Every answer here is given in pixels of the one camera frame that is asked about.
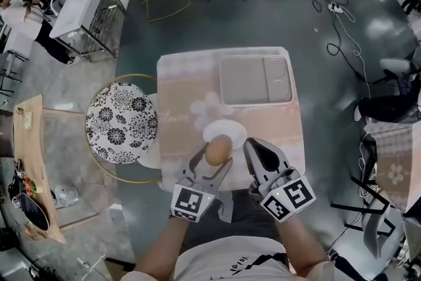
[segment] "round stool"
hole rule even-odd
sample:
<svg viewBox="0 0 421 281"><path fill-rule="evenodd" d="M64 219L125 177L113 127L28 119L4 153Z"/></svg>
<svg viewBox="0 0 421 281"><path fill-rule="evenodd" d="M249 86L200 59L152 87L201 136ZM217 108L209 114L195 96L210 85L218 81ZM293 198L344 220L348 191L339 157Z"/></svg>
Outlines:
<svg viewBox="0 0 421 281"><path fill-rule="evenodd" d="M127 164L152 146L158 119L151 101L134 84L113 83L103 88L87 110L89 145L104 160Z"/></svg>

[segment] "sneaker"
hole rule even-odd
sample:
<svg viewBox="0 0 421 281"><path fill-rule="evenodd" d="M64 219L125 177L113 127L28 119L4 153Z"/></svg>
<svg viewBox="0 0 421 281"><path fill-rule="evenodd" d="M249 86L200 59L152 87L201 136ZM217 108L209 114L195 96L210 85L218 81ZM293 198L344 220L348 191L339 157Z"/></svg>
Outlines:
<svg viewBox="0 0 421 281"><path fill-rule="evenodd" d="M70 61L67 62L68 66L74 66L75 64L78 64L80 62L80 60L82 60L81 57L79 57L78 55L74 56L74 57L70 57Z"/></svg>
<svg viewBox="0 0 421 281"><path fill-rule="evenodd" d="M354 121L358 122L358 121L361 120L361 118L362 118L362 116L361 116L361 113L360 113L360 109L358 108L358 105L357 105L355 107L355 110L354 110Z"/></svg>

